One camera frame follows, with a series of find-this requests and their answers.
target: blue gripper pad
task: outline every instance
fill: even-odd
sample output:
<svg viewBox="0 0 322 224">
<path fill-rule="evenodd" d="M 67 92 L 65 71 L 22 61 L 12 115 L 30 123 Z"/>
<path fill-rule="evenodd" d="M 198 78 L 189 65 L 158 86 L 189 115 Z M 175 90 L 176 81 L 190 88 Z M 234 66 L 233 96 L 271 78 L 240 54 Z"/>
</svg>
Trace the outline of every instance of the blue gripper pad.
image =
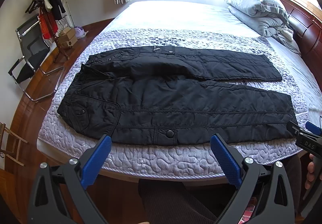
<svg viewBox="0 0 322 224">
<path fill-rule="evenodd" d="M 211 137 L 210 147 L 221 169 L 225 173 L 229 184 L 235 185 L 235 187 L 238 189 L 242 184 L 239 165 L 223 145 L 221 140 L 217 137 L 217 135 Z"/>
<path fill-rule="evenodd" d="M 111 137 L 106 136 L 99 146 L 95 148 L 96 150 L 83 167 L 82 180 L 80 183 L 82 184 L 84 190 L 86 190 L 88 186 L 94 184 L 102 165 L 110 153 L 112 148 Z"/>
<path fill-rule="evenodd" d="M 305 127 L 307 130 L 312 132 L 315 135 L 321 136 L 322 130 L 318 126 L 315 126 L 313 123 L 310 123 L 309 121 L 305 124 Z"/>
</svg>

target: red bag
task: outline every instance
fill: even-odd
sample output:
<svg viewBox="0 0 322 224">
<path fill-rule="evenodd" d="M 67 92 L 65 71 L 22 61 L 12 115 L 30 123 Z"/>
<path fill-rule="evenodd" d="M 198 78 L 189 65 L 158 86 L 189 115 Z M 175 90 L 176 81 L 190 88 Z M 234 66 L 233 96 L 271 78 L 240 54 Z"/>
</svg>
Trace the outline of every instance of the red bag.
<svg viewBox="0 0 322 224">
<path fill-rule="evenodd" d="M 47 16 L 49 19 L 49 23 L 53 29 L 53 32 L 56 33 L 58 31 L 58 26 L 57 26 L 57 23 L 55 21 L 53 14 L 51 12 L 49 12 L 49 13 L 47 13 Z M 50 31 L 47 27 L 45 15 L 41 11 L 40 11 L 40 15 L 39 15 L 39 21 L 40 21 L 40 28 L 41 28 L 43 38 L 50 39 L 52 37 L 52 35 L 50 34 Z"/>
</svg>

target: bed frame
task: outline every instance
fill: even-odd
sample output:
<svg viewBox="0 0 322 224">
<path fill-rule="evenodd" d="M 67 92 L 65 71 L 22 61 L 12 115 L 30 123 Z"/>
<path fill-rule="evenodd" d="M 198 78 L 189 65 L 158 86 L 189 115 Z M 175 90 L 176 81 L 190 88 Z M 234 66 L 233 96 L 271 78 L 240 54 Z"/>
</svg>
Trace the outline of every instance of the bed frame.
<svg viewBox="0 0 322 224">
<path fill-rule="evenodd" d="M 302 59 L 322 90 L 322 22 L 292 0 L 281 2 L 289 14 L 289 23 L 297 31 L 295 41 L 302 53 Z"/>
</svg>

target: coat rack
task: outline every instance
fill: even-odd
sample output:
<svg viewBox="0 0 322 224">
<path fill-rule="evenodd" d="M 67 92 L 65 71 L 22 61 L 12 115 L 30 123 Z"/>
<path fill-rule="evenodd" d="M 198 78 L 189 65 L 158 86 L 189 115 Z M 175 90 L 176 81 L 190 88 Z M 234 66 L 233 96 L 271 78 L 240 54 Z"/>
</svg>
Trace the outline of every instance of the coat rack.
<svg viewBox="0 0 322 224">
<path fill-rule="evenodd" d="M 40 8 L 40 11 L 44 15 L 44 19 L 45 19 L 46 25 L 48 27 L 49 33 L 50 33 L 51 37 L 53 38 L 53 40 L 55 41 L 55 43 L 57 45 L 57 48 L 58 48 L 58 53 L 57 53 L 57 55 L 55 57 L 54 62 L 56 62 L 59 53 L 62 53 L 66 57 L 66 59 L 69 60 L 68 55 L 66 54 L 64 48 L 62 47 L 61 43 L 59 42 L 56 34 L 53 31 L 53 28 L 52 28 L 51 24 L 50 24 L 49 17 L 48 17 L 48 12 L 46 10 L 44 0 L 39 0 L 39 2 L 40 2 L 39 3 L 39 8 Z"/>
</svg>

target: pant leg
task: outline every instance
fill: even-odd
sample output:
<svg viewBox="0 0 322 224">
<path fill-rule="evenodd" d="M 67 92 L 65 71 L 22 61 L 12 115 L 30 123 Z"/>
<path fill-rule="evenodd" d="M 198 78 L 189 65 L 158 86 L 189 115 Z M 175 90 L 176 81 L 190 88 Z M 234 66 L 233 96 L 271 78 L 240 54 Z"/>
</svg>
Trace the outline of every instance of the pant leg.
<svg viewBox="0 0 322 224">
<path fill-rule="evenodd" d="M 289 184 L 291 185 L 294 201 L 294 210 L 295 214 L 297 214 L 298 205 L 300 202 L 302 183 L 301 160 L 297 155 L 294 155 L 282 160 L 282 162 L 284 164 L 287 177 L 289 178 Z"/>
<path fill-rule="evenodd" d="M 213 224 L 217 219 L 181 182 L 140 179 L 138 191 L 151 224 Z"/>
</svg>

